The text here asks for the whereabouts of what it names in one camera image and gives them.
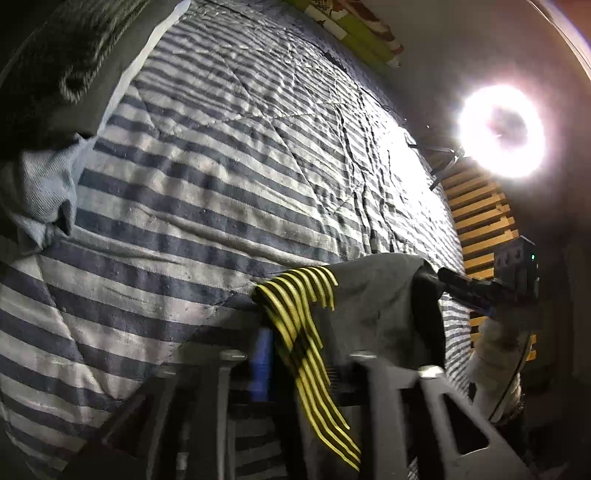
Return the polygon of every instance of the lamp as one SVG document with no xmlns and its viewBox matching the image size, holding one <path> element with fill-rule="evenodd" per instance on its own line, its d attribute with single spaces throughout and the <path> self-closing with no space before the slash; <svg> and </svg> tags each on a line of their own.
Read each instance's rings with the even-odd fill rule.
<svg viewBox="0 0 591 480">
<path fill-rule="evenodd" d="M 416 150 L 449 153 L 447 163 L 434 168 L 433 190 L 456 162 L 472 157 L 482 167 L 505 177 L 524 177 L 542 162 L 544 127 L 535 106 L 518 89 L 495 85 L 468 97 L 459 117 L 461 147 L 409 144 Z"/>
</svg>

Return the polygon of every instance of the bright light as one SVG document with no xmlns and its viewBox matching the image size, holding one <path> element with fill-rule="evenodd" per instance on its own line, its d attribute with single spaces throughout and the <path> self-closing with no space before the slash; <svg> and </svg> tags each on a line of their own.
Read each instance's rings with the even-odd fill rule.
<svg viewBox="0 0 591 480">
<path fill-rule="evenodd" d="M 544 157 L 540 117 L 516 88 L 497 85 L 477 91 L 466 100 L 459 125 L 466 155 L 496 174 L 523 177 Z"/>
</svg>

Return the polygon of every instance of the blue object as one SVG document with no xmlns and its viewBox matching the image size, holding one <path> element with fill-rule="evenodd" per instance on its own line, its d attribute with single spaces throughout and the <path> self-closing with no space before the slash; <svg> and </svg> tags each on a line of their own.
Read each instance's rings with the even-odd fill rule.
<svg viewBox="0 0 591 480">
<path fill-rule="evenodd" d="M 250 360 L 252 382 L 249 391 L 252 401 L 269 400 L 269 377 L 273 362 L 272 347 L 273 332 L 269 328 L 260 329 L 256 339 L 255 352 Z"/>
</svg>

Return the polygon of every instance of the crumpled sheet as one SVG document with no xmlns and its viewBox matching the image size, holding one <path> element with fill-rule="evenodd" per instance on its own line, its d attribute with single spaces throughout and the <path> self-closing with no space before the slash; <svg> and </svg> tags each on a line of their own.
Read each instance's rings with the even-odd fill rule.
<svg viewBox="0 0 591 480">
<path fill-rule="evenodd" d="M 39 476 L 156 365 L 190 362 L 182 342 L 243 346 L 260 279 L 387 251 L 462 270 L 443 192 L 382 106 L 371 74 L 288 4 L 193 1 L 86 159 L 71 237 L 23 257 L 0 233 L 0 413 Z M 465 390 L 466 310 L 441 308 Z M 283 476 L 278 444 L 248 440 L 272 426 L 237 428 L 237 476 Z"/>
</svg>

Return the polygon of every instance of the wall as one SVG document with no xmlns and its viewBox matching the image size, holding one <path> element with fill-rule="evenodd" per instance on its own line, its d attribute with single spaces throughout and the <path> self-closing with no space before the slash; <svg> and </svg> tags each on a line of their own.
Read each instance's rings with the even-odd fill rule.
<svg viewBox="0 0 591 480">
<path fill-rule="evenodd" d="M 518 226 L 534 224 L 546 237 L 591 225 L 591 82 L 531 3 L 364 1 L 405 45 L 402 66 L 389 83 L 414 136 L 427 137 L 430 130 L 455 134 L 470 92 L 495 83 L 517 86 L 538 107 L 548 138 L 542 168 L 525 181 L 503 180 Z"/>
</svg>

